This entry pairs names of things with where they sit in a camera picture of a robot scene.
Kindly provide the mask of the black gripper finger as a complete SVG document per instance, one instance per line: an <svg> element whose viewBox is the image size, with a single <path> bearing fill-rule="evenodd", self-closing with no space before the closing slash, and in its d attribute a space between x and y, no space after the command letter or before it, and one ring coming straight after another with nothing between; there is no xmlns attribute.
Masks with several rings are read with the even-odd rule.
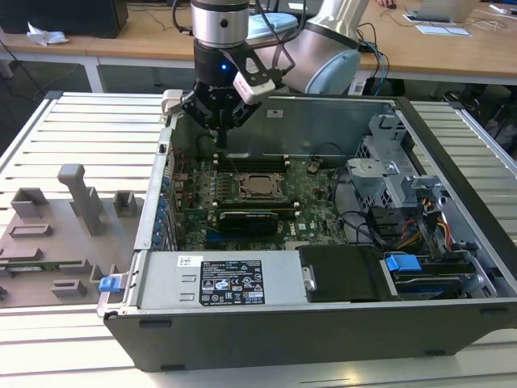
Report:
<svg viewBox="0 0 517 388"><path fill-rule="evenodd" d="M221 113L221 146L227 147L227 132L241 127L261 107L261 103L248 105L242 100L229 101Z"/></svg>
<svg viewBox="0 0 517 388"><path fill-rule="evenodd" d="M221 112L214 95L191 91L183 97L181 108L200 127L215 132L216 144L221 146Z"/></svg>

